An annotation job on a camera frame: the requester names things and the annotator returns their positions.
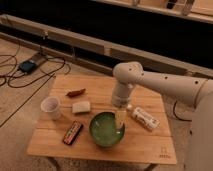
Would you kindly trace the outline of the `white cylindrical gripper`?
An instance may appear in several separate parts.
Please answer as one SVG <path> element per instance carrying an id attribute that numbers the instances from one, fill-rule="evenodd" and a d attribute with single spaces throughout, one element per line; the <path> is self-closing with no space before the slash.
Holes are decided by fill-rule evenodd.
<path id="1" fill-rule="evenodd" d="M 116 128 L 121 129 L 126 118 L 126 109 L 121 108 L 126 106 L 130 101 L 130 95 L 134 86 L 132 84 L 123 84 L 117 82 L 112 91 L 111 103 L 118 107 L 115 113 Z"/>

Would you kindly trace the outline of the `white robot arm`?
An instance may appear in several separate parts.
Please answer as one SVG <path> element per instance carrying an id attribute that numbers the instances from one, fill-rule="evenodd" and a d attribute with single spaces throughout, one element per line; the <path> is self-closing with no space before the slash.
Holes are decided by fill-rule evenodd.
<path id="1" fill-rule="evenodd" d="M 117 64 L 113 76 L 116 84 L 111 103 L 118 108 L 129 103 L 135 85 L 193 106 L 184 171 L 213 171 L 213 79 L 147 72 L 139 62 Z"/>

